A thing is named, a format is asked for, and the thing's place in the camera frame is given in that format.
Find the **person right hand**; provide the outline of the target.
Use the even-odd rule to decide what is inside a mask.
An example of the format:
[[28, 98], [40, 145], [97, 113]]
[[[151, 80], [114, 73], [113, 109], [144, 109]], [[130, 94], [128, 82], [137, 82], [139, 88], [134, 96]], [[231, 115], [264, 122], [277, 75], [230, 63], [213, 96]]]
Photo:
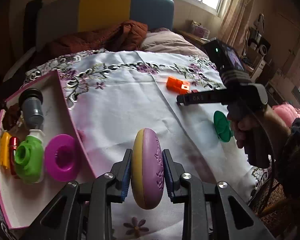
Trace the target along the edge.
[[268, 168], [269, 158], [274, 160], [282, 152], [290, 128], [270, 106], [257, 112], [237, 104], [228, 105], [227, 109], [237, 146], [244, 149], [249, 164]]

